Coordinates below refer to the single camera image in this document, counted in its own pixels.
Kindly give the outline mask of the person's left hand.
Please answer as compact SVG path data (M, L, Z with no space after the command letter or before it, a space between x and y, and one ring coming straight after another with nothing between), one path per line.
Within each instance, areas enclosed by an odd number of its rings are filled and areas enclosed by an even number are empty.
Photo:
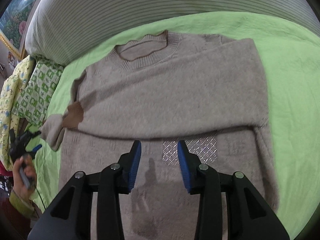
M20 157L20 159L16 159L12 172L14 178L14 192L22 200L28 202L35 191L35 185L27 187L25 182L29 181L29 179L31 179L35 184L37 182L37 174L31 155L25 154Z

